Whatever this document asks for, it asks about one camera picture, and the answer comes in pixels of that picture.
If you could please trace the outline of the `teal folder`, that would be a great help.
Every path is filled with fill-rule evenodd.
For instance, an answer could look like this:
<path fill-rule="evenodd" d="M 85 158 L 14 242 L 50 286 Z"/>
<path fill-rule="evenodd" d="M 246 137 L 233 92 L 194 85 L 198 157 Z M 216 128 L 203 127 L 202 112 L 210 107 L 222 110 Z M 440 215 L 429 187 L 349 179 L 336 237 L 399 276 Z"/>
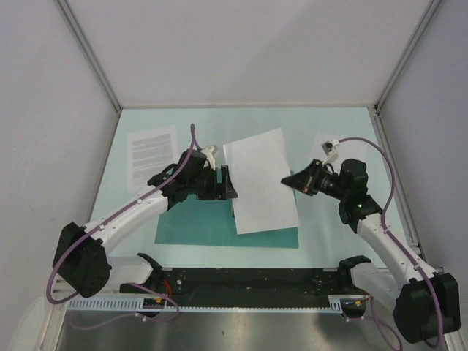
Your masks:
<path fill-rule="evenodd" d="M 159 218 L 157 244 L 297 249 L 298 227 L 237 234 L 233 201 L 188 197 Z"/>

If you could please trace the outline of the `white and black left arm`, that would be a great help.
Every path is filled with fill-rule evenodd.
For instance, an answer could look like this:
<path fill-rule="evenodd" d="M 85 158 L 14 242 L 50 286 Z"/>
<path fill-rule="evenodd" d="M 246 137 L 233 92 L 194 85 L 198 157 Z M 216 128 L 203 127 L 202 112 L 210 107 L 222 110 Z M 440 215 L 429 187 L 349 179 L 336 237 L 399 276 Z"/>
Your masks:
<path fill-rule="evenodd" d="M 147 221 L 193 195 L 198 200 L 232 200 L 238 194 L 226 165 L 216 166 L 216 146 L 186 150 L 178 163 L 168 165 L 117 210 L 99 221 L 65 226 L 53 260 L 59 275 L 83 298 L 104 287 L 137 284 L 151 293 L 162 283 L 160 265 L 147 254 L 111 257 L 110 253 Z"/>

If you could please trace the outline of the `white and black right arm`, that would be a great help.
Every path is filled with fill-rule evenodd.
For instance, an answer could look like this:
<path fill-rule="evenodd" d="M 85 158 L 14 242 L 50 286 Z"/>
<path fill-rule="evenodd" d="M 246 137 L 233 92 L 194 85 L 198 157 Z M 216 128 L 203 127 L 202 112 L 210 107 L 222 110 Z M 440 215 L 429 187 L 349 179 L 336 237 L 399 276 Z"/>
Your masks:
<path fill-rule="evenodd" d="M 359 235 L 384 262 L 388 276 L 365 257 L 346 261 L 337 284 L 345 293 L 365 290 L 392 311 L 404 339 L 420 341 L 459 331 L 459 290 L 450 273 L 438 273 L 382 223 L 383 210 L 368 193 L 366 164 L 356 159 L 343 161 L 339 173 L 314 159 L 302 171 L 281 183 L 313 196 L 319 192 L 339 201 L 343 224 Z"/>

